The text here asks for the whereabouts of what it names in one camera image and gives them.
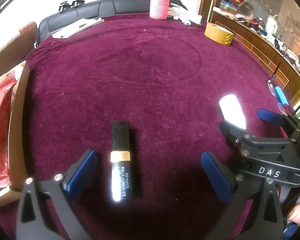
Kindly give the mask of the person right hand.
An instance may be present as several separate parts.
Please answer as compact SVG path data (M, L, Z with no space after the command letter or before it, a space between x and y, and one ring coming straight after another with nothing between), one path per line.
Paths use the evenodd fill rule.
M300 225L300 204L295 205L288 213L286 217L292 223Z

